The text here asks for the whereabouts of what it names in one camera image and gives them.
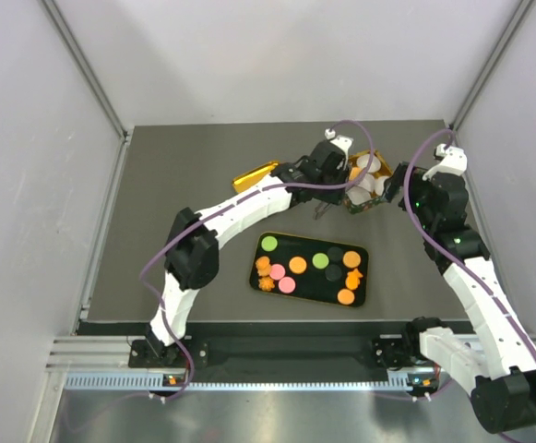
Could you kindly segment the green christmas cookie tin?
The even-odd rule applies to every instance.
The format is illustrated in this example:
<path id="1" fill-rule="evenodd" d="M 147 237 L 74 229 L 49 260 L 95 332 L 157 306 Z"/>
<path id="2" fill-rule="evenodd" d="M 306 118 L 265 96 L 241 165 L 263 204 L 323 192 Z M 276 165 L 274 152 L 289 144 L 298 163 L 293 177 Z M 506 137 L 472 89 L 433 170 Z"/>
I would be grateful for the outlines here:
<path id="1" fill-rule="evenodd" d="M 350 157 L 350 181 L 357 178 L 370 157 L 370 151 L 365 150 Z M 375 150 L 373 160 L 365 178 L 356 186 L 346 191 L 343 205 L 350 214 L 358 214 L 367 211 L 378 204 L 383 203 L 381 199 L 385 189 L 385 182 L 393 174 L 392 169 L 387 164 L 384 157 L 378 150 Z"/>

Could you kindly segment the metal tongs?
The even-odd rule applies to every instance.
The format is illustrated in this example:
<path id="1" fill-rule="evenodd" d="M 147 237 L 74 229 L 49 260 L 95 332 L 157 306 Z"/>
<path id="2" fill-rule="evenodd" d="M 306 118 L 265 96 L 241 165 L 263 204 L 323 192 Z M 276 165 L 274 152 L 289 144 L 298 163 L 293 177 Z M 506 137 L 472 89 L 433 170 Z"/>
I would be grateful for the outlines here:
<path id="1" fill-rule="evenodd" d="M 315 221 L 320 220 L 329 210 L 334 207 L 332 203 L 329 202 L 319 202 L 315 208 L 313 219 Z"/>

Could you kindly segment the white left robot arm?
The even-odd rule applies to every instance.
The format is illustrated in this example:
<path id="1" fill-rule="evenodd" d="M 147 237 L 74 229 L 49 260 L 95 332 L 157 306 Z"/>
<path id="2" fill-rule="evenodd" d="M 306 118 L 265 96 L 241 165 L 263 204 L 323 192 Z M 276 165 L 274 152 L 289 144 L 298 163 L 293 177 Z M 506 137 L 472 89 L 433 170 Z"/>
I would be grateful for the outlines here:
<path id="1" fill-rule="evenodd" d="M 146 333 L 149 354 L 160 365 L 181 357 L 186 321 L 200 289 L 220 269 L 220 250 L 235 236 L 266 218 L 311 200 L 339 204 L 349 182 L 353 140 L 332 129 L 312 152 L 275 169 L 245 191 L 218 205 L 193 211 L 186 207 L 173 220 L 166 245 L 145 265 L 162 263 L 163 290 L 155 292 L 158 309 Z"/>

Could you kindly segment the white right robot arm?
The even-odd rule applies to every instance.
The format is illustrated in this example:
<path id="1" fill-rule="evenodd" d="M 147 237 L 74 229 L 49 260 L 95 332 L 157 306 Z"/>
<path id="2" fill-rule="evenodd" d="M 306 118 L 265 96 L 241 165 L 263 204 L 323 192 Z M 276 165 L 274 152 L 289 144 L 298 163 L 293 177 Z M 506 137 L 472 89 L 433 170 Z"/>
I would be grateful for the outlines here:
<path id="1" fill-rule="evenodd" d="M 491 253 L 467 223 L 469 193 L 463 149 L 435 148 L 429 169 L 402 163 L 384 184 L 384 200 L 403 195 L 427 256 L 457 296 L 482 346 L 479 352 L 438 318 L 406 324 L 402 351 L 414 365 L 440 366 L 468 395 L 477 420 L 490 434 L 536 425 L 536 345 L 500 285 Z"/>

